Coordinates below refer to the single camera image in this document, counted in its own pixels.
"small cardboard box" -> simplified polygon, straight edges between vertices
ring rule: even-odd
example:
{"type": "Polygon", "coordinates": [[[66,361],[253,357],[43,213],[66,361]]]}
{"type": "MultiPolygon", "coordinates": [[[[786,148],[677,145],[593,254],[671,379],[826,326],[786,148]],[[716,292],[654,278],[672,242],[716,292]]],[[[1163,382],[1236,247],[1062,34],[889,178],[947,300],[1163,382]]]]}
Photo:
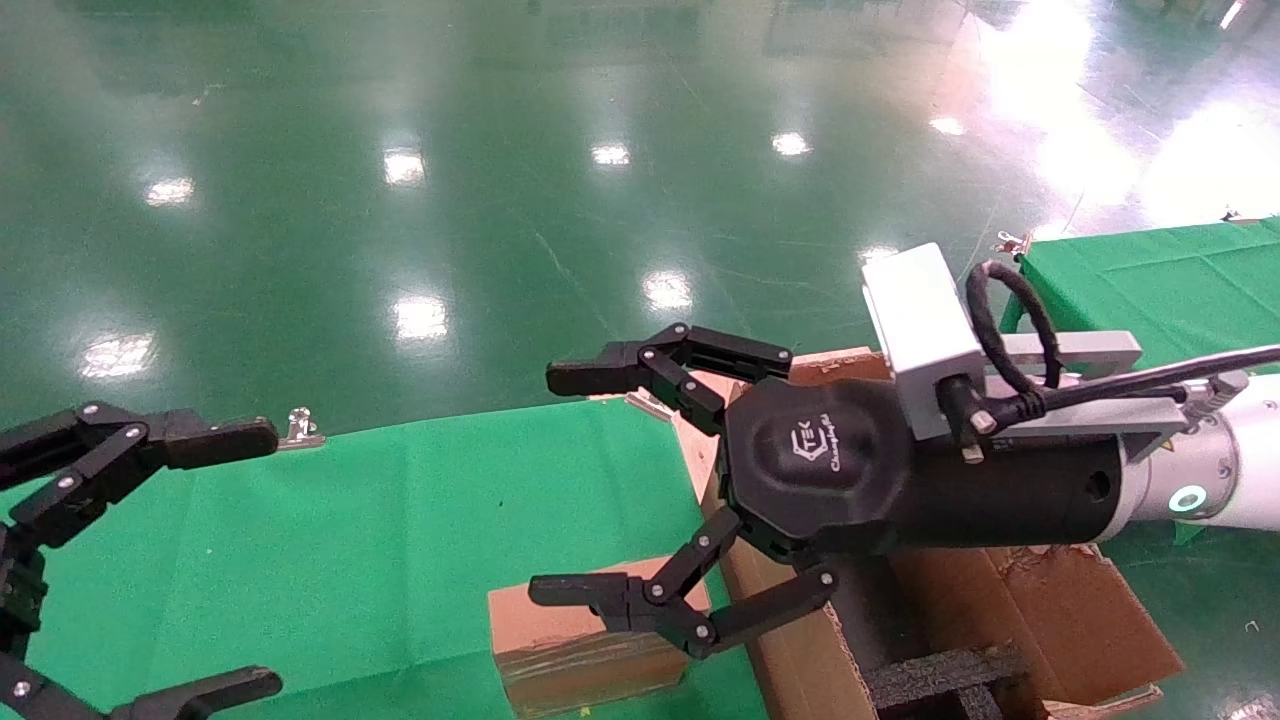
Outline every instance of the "small cardboard box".
{"type": "MultiPolygon", "coordinates": [[[[800,356],[791,370],[797,384],[888,377],[883,359],[867,348],[800,356]]],[[[719,375],[699,373],[699,379],[730,400],[744,387],[719,375]]],[[[675,425],[709,516],[721,505],[718,438],[678,416],[675,425]]],[[[891,561],[934,651],[1018,647],[1029,676],[1014,696],[1029,702],[1006,707],[1011,715],[1108,717],[1158,700],[1152,683],[1183,670],[1124,578],[1094,546],[924,550],[891,561]]],[[[733,600],[795,577],[745,542],[730,550],[721,569],[733,600]]],[[[836,621],[814,612],[748,646],[773,720],[876,720],[836,621]]]]}
{"type": "MultiPolygon", "coordinates": [[[[602,573],[653,577],[667,557],[602,573]]],[[[685,597],[699,612],[710,600],[698,583],[685,597]]],[[[650,693],[680,682],[689,657],[654,633],[607,633],[586,607],[543,607],[529,584],[489,592],[493,660],[520,720],[650,693]]]]}

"green table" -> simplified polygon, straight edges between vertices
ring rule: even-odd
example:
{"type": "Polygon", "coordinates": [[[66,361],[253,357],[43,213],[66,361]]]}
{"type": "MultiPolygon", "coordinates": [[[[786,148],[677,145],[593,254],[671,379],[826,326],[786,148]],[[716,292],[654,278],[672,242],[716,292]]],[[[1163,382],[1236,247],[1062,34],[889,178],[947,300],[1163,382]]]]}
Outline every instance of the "green table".
{"type": "Polygon", "coordinates": [[[1021,269],[1057,329],[1130,331],[1144,366],[1280,342],[1280,218],[1038,242],[1021,269]]]}
{"type": "MultiPolygon", "coordinates": [[[[1059,329],[1128,329],[1143,366],[1280,342],[1280,219],[1042,242],[1021,266],[1059,329]]],[[[1006,309],[1001,329],[1019,315],[1006,309]]],[[[1268,716],[1280,694],[1280,534],[1174,537],[1146,523],[1103,547],[1187,661],[1161,683],[1164,702],[1125,717],[1268,716]]]]}
{"type": "MultiPolygon", "coordinates": [[[[152,478],[50,553],[28,661],[100,708],[262,664],[284,693],[227,717],[509,717],[485,593],[666,555],[700,521],[671,427],[618,401],[339,436],[152,478]]],[[[765,714],[739,648],[591,717],[765,714]]]]}

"glossy floor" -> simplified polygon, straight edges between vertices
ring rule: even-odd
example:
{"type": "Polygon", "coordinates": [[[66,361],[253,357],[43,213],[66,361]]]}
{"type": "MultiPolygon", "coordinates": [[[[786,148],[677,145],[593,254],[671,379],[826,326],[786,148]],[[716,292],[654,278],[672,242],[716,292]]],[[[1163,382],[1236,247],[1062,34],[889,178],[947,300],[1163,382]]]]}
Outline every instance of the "glossy floor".
{"type": "Polygon", "coordinates": [[[1277,210],[1268,3],[8,3],[0,424],[548,402],[676,319],[874,343],[895,249],[1277,210]]]}

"cardboard flap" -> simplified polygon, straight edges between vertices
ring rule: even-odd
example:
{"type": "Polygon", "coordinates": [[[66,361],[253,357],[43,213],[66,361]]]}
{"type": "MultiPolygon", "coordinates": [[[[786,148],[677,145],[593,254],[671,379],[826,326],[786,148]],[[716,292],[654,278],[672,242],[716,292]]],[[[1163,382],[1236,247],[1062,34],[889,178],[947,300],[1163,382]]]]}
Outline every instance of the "cardboard flap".
{"type": "Polygon", "coordinates": [[[911,550],[892,556],[893,574],[920,614],[934,648],[983,648],[1012,642],[1036,694],[1066,698],[1066,689],[1018,601],[980,550],[911,550]]]}
{"type": "Polygon", "coordinates": [[[1183,670],[1097,547],[993,548],[988,556],[1065,689],[1043,697],[1097,705],[1183,670]]]}
{"type": "Polygon", "coordinates": [[[937,647],[1011,641],[1042,698],[1097,705],[1183,669],[1092,546],[910,551],[893,571],[937,647]]]}
{"type": "Polygon", "coordinates": [[[1147,689],[1138,694],[1106,705],[1071,705],[1068,702],[1046,701],[1044,712],[1048,714],[1050,720],[1106,720],[1121,712],[1146,707],[1162,697],[1165,697],[1165,693],[1160,692],[1160,688],[1147,685],[1147,689]]]}

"robotic hand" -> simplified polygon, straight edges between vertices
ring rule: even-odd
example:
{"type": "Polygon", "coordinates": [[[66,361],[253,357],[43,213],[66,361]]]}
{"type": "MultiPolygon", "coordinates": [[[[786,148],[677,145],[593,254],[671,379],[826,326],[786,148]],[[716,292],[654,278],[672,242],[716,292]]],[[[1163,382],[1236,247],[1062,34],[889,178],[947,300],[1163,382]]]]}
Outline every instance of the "robotic hand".
{"type": "Polygon", "coordinates": [[[686,324],[550,364],[557,395],[644,387],[718,434],[724,507],[653,578],[540,575],[530,598],[589,606],[608,630],[658,632],[705,657],[822,607],[841,582],[835,556],[1085,543],[1160,518],[1280,529],[1268,482],[1280,452],[1266,439],[1280,428],[1280,383],[1240,372],[1280,360],[1280,346],[1128,373],[1140,356],[1129,333],[1053,333],[1002,265],[970,275],[972,325],[936,245],[863,274],[892,383],[795,386],[787,348],[686,324]],[[1036,334],[996,332],[988,277],[1011,287],[1036,334]],[[1043,379],[1018,369],[1037,361],[1043,379]],[[1064,365],[1085,372],[1064,377],[1064,365]],[[726,407],[685,366],[754,384],[726,407]],[[685,593],[737,538],[796,578],[695,612],[685,593]]]}
{"type": "Polygon", "coordinates": [[[64,546],[164,466],[261,457],[278,442],[262,418],[219,427],[191,410],[134,415],[105,402],[0,433],[0,489],[54,474],[14,506],[12,525],[0,523],[0,702],[27,720],[204,720],[280,692],[275,673],[251,666],[145,694],[104,715],[23,662],[49,592],[42,547],[64,546]]]}

